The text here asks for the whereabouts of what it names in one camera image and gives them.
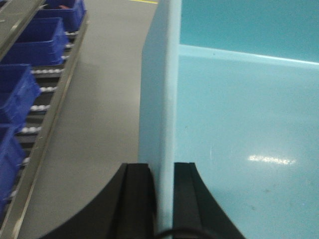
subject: yellow floor line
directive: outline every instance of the yellow floor line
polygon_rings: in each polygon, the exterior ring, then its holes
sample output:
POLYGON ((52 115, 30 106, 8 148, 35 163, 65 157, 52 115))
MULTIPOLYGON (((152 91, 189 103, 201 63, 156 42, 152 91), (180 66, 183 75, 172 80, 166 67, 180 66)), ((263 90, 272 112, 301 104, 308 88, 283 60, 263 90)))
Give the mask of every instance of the yellow floor line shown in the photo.
POLYGON ((158 4, 158 2, 157 2, 157 1, 147 1, 147 0, 130 0, 130 1, 138 1, 138 2, 145 2, 145 3, 158 4))

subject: black cable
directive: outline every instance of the black cable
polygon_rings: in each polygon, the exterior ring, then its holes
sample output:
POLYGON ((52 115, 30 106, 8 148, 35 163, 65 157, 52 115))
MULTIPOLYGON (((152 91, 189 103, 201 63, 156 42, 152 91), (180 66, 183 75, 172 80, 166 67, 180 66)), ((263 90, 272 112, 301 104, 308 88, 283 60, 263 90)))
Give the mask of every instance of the black cable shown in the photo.
POLYGON ((177 236, 177 235, 189 235, 189 236, 197 236, 200 239, 223 239, 218 235, 210 234, 206 231, 195 229, 195 228, 174 228, 169 229, 166 231, 163 231, 156 236, 154 236, 153 239, 162 239, 167 236, 177 236))

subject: storage bin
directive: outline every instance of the storage bin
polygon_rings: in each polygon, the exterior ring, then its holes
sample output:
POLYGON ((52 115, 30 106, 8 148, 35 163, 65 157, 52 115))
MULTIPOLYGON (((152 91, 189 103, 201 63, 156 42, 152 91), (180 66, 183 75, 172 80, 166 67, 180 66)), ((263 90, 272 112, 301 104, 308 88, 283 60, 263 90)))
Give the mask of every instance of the storage bin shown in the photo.
POLYGON ((0 124, 0 218, 25 157, 20 144, 14 138, 14 130, 15 127, 10 124, 0 124))
POLYGON ((83 0, 46 0, 50 9, 39 10, 36 18, 61 17, 66 31, 77 31, 81 25, 85 14, 83 0), (69 7, 69 9, 56 9, 60 5, 69 7))
POLYGON ((68 38, 62 18, 33 19, 3 58, 3 64, 58 65, 68 38))
POLYGON ((172 227, 195 162, 247 238, 319 235, 318 1, 161 0, 143 48, 139 162, 172 227))
POLYGON ((0 65, 0 123, 11 123, 16 131, 21 130, 39 95, 30 65, 0 65))

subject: blue plastic bin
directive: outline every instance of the blue plastic bin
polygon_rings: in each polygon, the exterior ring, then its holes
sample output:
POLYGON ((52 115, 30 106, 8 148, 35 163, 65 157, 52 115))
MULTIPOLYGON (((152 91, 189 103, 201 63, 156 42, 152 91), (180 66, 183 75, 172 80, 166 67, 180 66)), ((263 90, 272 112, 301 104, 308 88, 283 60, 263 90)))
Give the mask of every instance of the blue plastic bin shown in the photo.
POLYGON ((35 15, 36 18, 61 17, 66 31, 77 31, 81 25, 85 6, 83 0, 47 0, 45 4, 53 9, 42 9, 35 15), (54 9, 64 5, 70 9, 54 9))
POLYGON ((0 124, 0 218, 25 154, 14 138, 15 127, 0 124))
POLYGON ((0 65, 0 123, 23 128, 25 118, 40 88, 30 65, 0 65))
POLYGON ((3 58, 3 64, 59 65, 68 42, 62 18, 33 19, 3 58))

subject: gray floor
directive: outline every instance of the gray floor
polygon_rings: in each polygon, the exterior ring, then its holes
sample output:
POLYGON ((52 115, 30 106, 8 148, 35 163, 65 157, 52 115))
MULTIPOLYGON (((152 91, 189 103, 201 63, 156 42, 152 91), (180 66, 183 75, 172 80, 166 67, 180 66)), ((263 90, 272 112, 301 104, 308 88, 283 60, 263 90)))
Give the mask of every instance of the gray floor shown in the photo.
POLYGON ((157 5, 85 3, 90 25, 19 239, 59 226, 137 161, 141 51, 157 5))

